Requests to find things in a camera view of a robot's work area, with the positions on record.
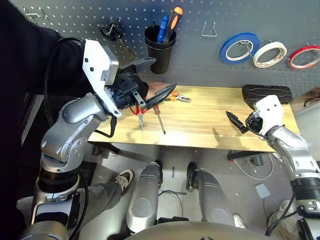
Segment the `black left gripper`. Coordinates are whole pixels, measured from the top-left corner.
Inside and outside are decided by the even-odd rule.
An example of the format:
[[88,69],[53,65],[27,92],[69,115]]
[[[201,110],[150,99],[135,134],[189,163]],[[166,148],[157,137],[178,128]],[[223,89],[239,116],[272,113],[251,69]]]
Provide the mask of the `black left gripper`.
[[[144,57],[136,59],[119,68],[119,74],[109,89],[113,92],[112,99],[119,110],[127,109],[137,104],[134,93],[137,92],[142,99],[145,99],[149,86],[137,75],[149,68],[156,62],[155,57]],[[152,98],[146,99],[144,109],[150,110],[154,106],[162,103],[176,88],[177,84],[168,84],[161,89]]]

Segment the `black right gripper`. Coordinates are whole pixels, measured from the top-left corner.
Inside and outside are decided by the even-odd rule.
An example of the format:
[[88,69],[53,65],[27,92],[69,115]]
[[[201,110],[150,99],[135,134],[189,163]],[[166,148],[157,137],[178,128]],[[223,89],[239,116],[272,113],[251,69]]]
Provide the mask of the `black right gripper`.
[[245,125],[233,113],[225,112],[230,122],[238,128],[238,130],[245,134],[248,131],[253,133],[260,133],[263,125],[263,119],[259,116],[257,111],[252,112],[245,120]]

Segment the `bare person hand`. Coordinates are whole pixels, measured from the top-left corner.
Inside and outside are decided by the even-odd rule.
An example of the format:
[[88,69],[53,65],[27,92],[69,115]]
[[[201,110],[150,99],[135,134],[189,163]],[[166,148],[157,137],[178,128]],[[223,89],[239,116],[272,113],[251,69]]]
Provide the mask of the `bare person hand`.
[[159,92],[161,89],[166,88],[168,86],[167,83],[163,82],[150,82],[148,83],[148,92],[146,95],[146,99],[152,98],[157,92]]

